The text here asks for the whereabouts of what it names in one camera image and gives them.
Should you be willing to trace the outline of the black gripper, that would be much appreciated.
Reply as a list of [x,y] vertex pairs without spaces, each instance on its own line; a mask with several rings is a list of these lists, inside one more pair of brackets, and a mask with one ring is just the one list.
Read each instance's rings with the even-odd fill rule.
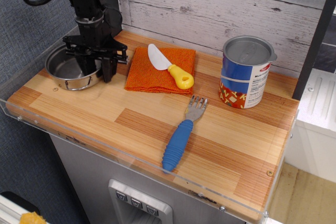
[[[75,21],[79,28],[79,35],[65,36],[63,41],[68,49],[74,49],[75,46],[81,49],[90,50],[92,53],[101,53],[102,73],[105,83],[111,81],[117,72],[117,64],[127,64],[127,46],[114,39],[112,35],[113,28],[110,27],[104,17],[100,18],[80,18]],[[76,61],[84,76],[95,72],[95,60],[91,57],[75,55]]]

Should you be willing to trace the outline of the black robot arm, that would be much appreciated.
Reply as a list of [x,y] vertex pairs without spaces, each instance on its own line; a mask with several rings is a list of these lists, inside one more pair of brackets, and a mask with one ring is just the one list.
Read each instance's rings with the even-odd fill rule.
[[[25,0],[39,6],[51,0]],[[103,79],[110,82],[116,74],[117,64],[128,62],[127,46],[114,37],[122,30],[122,15],[113,0],[69,0],[75,9],[79,34],[65,36],[66,52],[76,57],[81,70],[88,74],[95,60],[100,60]]]

